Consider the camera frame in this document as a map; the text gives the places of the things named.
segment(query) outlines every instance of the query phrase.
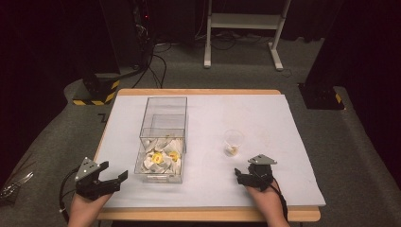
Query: dark background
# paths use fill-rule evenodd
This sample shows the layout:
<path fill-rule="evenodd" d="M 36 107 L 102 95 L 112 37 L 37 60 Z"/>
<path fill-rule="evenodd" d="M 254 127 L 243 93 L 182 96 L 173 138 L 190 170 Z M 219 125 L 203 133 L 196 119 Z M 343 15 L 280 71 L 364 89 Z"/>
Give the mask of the dark background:
<path fill-rule="evenodd" d="M 169 6 L 158 8 L 157 4 L 162 2 Z M 226 1 L 225 5 L 224 1 L 215 2 L 217 11 L 245 9 L 264 13 L 260 11 L 263 8 L 249 1 Z M 333 24 L 342 3 L 338 20 Z M 158 14 L 164 22 L 155 22 L 158 32 L 193 43 L 191 37 L 201 24 L 203 1 L 155 0 L 152 4 L 155 10 L 168 9 L 165 14 Z M 66 18 L 77 6 L 78 1 L 50 0 L 3 1 L 0 5 L 0 184 L 9 177 L 36 136 L 64 108 L 67 100 L 63 88 L 80 79 L 64 43 Z M 180 17 L 177 11 L 187 14 Z M 398 185 L 401 185 L 401 170 L 397 167 L 401 161 L 400 18 L 399 0 L 293 1 L 282 35 L 288 40 L 305 37 L 307 42 L 326 38 L 313 66 L 316 73 L 311 77 L 317 78 L 318 84 L 347 89 L 360 121 Z M 177 20 L 186 23 L 181 25 Z"/>

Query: hand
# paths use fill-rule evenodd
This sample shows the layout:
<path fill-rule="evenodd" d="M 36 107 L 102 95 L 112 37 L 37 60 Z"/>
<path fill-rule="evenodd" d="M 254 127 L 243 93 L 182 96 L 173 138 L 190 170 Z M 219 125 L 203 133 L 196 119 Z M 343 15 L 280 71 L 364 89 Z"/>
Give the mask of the hand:
<path fill-rule="evenodd" d="M 274 181 L 271 185 L 275 188 L 278 188 L 276 181 Z M 257 208 L 265 217 L 270 227 L 289 226 L 288 222 L 284 218 L 283 207 L 281 205 L 280 198 L 271 187 L 268 187 L 262 192 L 254 187 L 246 186 L 246 188 L 253 197 Z"/>
<path fill-rule="evenodd" d="M 90 201 L 75 194 L 71 202 L 69 227 L 88 227 L 96 220 L 101 208 L 113 194 L 105 195 Z"/>

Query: small white cup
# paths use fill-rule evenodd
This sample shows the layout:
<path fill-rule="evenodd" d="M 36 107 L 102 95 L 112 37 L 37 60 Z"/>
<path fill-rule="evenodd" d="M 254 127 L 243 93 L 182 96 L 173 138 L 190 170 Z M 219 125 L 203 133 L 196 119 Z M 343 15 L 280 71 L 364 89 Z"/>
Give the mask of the small white cup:
<path fill-rule="evenodd" d="M 224 153 L 229 157 L 236 156 L 243 141 L 244 134 L 241 131 L 226 131 L 224 133 Z"/>

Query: white tabletop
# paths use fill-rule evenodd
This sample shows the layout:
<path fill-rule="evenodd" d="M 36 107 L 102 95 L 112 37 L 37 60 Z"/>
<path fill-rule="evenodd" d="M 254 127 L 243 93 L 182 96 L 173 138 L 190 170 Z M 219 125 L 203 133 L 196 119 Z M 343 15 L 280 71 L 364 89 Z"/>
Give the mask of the white tabletop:
<path fill-rule="evenodd" d="M 304 144 L 284 95 L 188 95 L 188 138 L 183 183 L 142 183 L 134 172 L 139 132 L 148 96 L 117 96 L 96 162 L 109 161 L 100 180 L 129 178 L 105 207 L 240 207 L 253 206 L 236 182 L 234 168 L 248 173 L 247 160 L 263 153 L 275 161 L 274 177 L 288 206 L 323 206 Z M 245 134 L 235 157 L 223 152 L 223 133 Z"/>

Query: transparent acrylic container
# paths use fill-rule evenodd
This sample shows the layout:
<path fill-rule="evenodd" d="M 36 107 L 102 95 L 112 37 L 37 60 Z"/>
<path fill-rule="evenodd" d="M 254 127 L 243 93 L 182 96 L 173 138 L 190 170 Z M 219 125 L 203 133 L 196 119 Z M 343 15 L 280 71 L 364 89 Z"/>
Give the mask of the transparent acrylic container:
<path fill-rule="evenodd" d="M 140 131 L 135 174 L 146 183 L 182 183 L 187 98 L 149 97 Z"/>

